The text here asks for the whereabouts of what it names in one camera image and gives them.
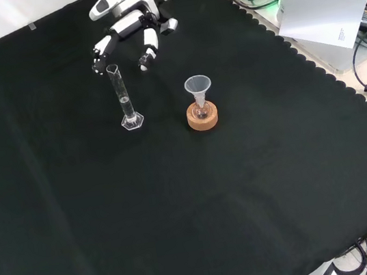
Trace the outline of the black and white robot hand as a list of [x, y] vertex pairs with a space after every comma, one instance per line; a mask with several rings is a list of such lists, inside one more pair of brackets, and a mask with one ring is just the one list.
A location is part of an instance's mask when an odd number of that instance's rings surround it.
[[94, 48], [92, 70], [97, 75], [106, 71], [107, 58], [115, 49], [117, 43], [143, 30], [144, 53], [139, 58], [138, 67], [147, 71], [156, 59], [159, 49], [160, 34], [169, 35], [178, 27], [178, 20], [167, 15], [155, 0], [98, 0], [90, 10], [90, 19], [98, 19], [112, 13], [116, 22], [108, 28], [107, 34]]

